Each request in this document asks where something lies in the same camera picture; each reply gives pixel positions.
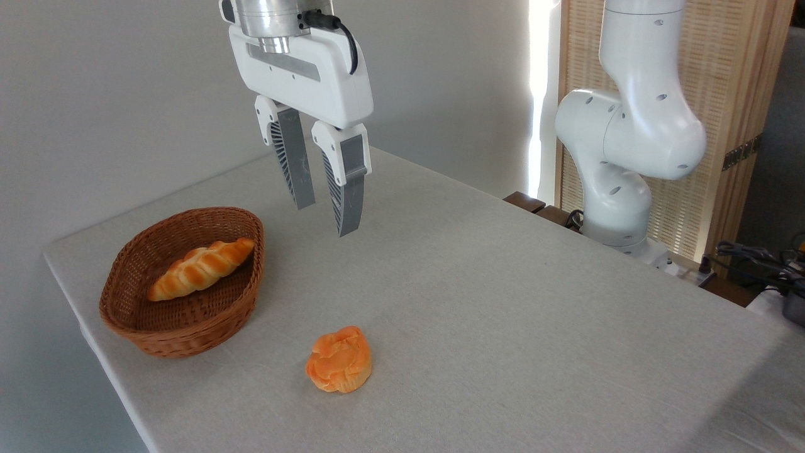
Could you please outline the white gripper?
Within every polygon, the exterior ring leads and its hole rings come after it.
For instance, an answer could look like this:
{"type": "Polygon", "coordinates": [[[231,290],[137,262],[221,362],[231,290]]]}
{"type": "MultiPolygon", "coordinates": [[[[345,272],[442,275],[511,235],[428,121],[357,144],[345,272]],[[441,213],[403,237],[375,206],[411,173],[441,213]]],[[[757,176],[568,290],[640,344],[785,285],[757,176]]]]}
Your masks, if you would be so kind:
{"type": "Polygon", "coordinates": [[[368,134],[359,123],[374,111],[363,55],[350,74],[350,42],[340,32],[313,29],[293,36],[288,53],[263,52],[256,38],[234,24],[229,37],[242,80],[261,94],[254,101],[260,132],[278,158],[296,208],[314,204],[300,111],[321,120],[311,135],[322,152],[338,235],[358,229],[365,177],[372,172],[368,134]]]}

